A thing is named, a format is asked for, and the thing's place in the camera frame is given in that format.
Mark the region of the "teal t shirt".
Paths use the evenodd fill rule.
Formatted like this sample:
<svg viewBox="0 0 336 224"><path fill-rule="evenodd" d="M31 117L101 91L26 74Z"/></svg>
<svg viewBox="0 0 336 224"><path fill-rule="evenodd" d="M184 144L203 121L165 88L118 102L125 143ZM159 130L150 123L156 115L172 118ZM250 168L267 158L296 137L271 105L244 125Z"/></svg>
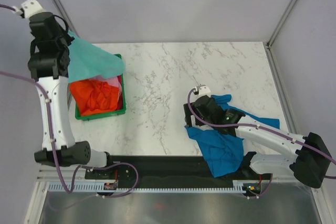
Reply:
<svg viewBox="0 0 336 224"><path fill-rule="evenodd" d="M105 79L119 76L125 70L123 60L69 31L74 38L69 48L69 83L101 76Z"/></svg>

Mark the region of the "green plastic bin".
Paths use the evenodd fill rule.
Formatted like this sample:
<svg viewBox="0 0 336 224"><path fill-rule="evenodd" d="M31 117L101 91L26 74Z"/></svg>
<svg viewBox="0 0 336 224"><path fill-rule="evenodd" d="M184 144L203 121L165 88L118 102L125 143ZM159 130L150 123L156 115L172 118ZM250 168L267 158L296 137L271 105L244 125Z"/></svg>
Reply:
<svg viewBox="0 0 336 224"><path fill-rule="evenodd" d="M96 76L70 84L75 100L75 118L89 121L125 114L123 75L112 78Z"/></svg>

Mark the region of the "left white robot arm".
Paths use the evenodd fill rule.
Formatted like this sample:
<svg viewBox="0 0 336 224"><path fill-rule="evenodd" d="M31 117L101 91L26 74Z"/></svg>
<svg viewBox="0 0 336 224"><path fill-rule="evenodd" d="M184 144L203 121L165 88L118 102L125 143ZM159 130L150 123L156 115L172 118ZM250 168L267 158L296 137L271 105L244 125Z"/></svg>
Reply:
<svg viewBox="0 0 336 224"><path fill-rule="evenodd" d="M74 38L51 12L33 14L28 20L34 37L28 69L37 86L44 130L42 148L34 153L35 161L52 167L97 167L99 175L111 178L115 165L108 161L108 153L93 150L87 141L76 142L71 131L67 104L68 47Z"/></svg>

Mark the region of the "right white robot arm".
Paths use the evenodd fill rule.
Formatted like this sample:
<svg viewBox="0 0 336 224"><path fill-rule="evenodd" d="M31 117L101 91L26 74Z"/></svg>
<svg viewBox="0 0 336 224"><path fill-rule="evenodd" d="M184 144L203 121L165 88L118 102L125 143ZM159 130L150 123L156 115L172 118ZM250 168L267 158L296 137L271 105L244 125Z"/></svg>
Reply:
<svg viewBox="0 0 336 224"><path fill-rule="evenodd" d="M320 135L282 131L279 120L229 106L223 97L205 95L183 109L187 134L198 143L215 178L240 170L248 179L289 176L320 188L334 161Z"/></svg>

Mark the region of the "blue t shirt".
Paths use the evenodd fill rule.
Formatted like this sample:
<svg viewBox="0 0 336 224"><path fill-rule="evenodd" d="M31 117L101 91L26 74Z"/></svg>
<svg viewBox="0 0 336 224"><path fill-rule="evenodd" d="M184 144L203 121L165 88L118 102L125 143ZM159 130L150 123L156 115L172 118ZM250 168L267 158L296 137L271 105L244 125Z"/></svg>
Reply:
<svg viewBox="0 0 336 224"><path fill-rule="evenodd" d="M185 127L190 139L195 140L213 177L234 173L244 158L243 139L220 134L216 130Z"/></svg>

